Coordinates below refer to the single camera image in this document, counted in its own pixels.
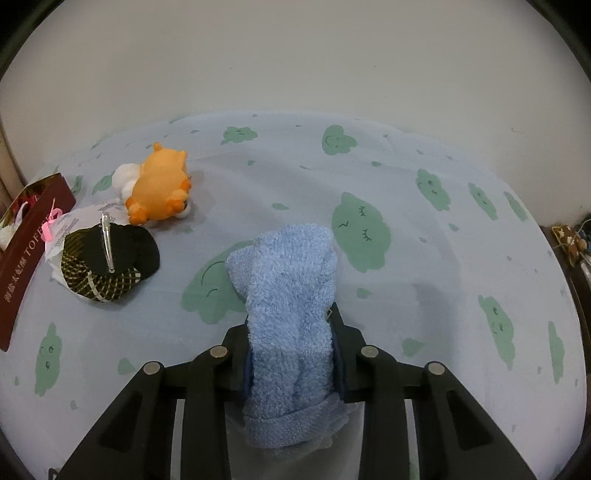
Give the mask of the light blue towel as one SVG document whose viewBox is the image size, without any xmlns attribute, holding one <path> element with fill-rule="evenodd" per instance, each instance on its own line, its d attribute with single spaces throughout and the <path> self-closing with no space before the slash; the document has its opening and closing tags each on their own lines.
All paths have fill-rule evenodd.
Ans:
<svg viewBox="0 0 591 480">
<path fill-rule="evenodd" d="M 225 269 L 245 300 L 252 385 L 242 410 L 245 440 L 278 462 L 332 446 L 353 413 L 332 383 L 338 256 L 332 232 L 287 225 L 236 250 Z"/>
</svg>

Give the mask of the blue cloud-print bedsheet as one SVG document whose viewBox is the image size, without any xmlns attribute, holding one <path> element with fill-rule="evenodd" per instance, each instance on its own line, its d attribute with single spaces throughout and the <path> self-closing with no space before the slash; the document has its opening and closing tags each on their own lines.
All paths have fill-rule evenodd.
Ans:
<svg viewBox="0 0 591 480">
<path fill-rule="evenodd" d="M 29 472 L 61 467 L 140 367 L 193 359 L 245 311 L 224 260 L 290 224 L 335 229 L 346 323 L 401 362 L 446 364 L 551 479 L 580 443 L 586 368 L 562 269 L 510 187 L 463 153 L 358 119 L 224 113 L 159 122 L 57 160 L 86 208 L 154 143 L 188 154 L 193 208 L 156 227 L 161 265 L 124 300 L 40 263 L 1 356 L 1 428 Z"/>
</svg>

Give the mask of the black gold hair net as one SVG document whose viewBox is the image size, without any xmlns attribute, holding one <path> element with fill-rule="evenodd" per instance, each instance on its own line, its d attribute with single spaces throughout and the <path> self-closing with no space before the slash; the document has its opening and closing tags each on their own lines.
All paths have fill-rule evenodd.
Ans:
<svg viewBox="0 0 591 480">
<path fill-rule="evenodd" d="M 103 219 L 65 236 L 59 271 L 74 294 L 110 303 L 130 293 L 159 267 L 158 247 L 145 228 Z"/>
</svg>

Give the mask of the dark side furniture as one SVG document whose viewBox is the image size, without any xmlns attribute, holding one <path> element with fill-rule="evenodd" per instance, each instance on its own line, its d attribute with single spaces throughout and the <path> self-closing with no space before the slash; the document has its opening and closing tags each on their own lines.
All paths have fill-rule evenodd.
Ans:
<svg viewBox="0 0 591 480">
<path fill-rule="evenodd" d="M 590 265 L 583 255 L 586 241 L 568 225 L 541 226 L 571 291 L 582 329 L 590 333 Z"/>
</svg>

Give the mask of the red gold tin box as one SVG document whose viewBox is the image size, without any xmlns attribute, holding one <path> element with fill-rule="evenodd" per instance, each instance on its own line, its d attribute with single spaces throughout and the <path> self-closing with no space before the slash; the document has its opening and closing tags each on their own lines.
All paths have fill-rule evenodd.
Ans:
<svg viewBox="0 0 591 480">
<path fill-rule="evenodd" d="M 18 196 L 27 202 L 22 223 L 1 254 L 1 350 L 9 349 L 17 314 L 29 281 L 44 253 L 42 224 L 54 208 L 63 213 L 75 205 L 75 198 L 60 173 L 27 186 Z"/>
</svg>

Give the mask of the orange plush toy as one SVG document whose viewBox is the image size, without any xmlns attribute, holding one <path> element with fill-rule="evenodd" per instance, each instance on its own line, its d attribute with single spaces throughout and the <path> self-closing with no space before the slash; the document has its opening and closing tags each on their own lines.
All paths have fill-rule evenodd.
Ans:
<svg viewBox="0 0 591 480">
<path fill-rule="evenodd" d="M 187 152 L 165 148 L 159 142 L 152 148 L 125 201 L 129 223 L 134 226 L 177 217 L 188 206 L 192 183 L 186 172 Z"/>
</svg>

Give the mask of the white pompom ball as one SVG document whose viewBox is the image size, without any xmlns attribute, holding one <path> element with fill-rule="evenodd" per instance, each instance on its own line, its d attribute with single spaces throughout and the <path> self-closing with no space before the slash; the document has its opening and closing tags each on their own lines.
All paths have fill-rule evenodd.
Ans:
<svg viewBox="0 0 591 480">
<path fill-rule="evenodd" d="M 117 196 L 125 202 L 131 195 L 135 183 L 140 176 L 140 165 L 127 163 L 120 165 L 112 175 L 112 188 Z"/>
</svg>

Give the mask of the beige patterned curtain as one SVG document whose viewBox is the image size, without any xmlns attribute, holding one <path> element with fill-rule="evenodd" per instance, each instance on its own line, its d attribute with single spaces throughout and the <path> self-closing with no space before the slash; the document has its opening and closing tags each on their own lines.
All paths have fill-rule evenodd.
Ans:
<svg viewBox="0 0 591 480">
<path fill-rule="evenodd" d="M 0 127 L 0 174 L 1 210 L 5 211 L 24 188 L 24 184 L 3 127 Z"/>
</svg>

